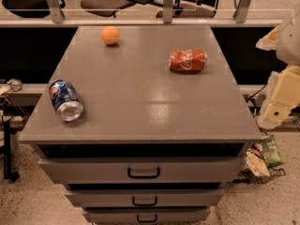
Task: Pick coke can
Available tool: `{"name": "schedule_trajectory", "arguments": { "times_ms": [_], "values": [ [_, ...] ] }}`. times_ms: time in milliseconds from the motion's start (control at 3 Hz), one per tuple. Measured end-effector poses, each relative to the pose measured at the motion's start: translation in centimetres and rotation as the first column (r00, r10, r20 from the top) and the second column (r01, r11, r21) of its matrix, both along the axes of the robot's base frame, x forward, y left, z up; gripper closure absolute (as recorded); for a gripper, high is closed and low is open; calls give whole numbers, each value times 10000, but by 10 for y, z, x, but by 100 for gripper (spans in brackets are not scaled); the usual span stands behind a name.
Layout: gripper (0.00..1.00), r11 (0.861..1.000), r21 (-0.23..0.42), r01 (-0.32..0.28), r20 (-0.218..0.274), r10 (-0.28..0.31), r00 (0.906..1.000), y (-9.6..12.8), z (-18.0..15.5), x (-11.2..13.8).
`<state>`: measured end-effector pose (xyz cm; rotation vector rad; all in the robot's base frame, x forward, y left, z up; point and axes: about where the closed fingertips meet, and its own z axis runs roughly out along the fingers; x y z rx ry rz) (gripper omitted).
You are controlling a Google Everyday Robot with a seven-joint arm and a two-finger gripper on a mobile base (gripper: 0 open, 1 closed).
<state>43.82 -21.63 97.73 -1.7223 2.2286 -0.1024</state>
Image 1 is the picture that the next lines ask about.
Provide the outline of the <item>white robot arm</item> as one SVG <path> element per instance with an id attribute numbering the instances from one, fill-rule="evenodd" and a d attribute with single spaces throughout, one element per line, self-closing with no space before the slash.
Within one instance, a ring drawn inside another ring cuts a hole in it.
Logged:
<path id="1" fill-rule="evenodd" d="M 287 66 L 281 72 L 272 72 L 267 82 L 257 124 L 274 129 L 300 104 L 300 3 L 283 22 L 259 39 L 256 47 L 276 52 L 277 59 Z"/>

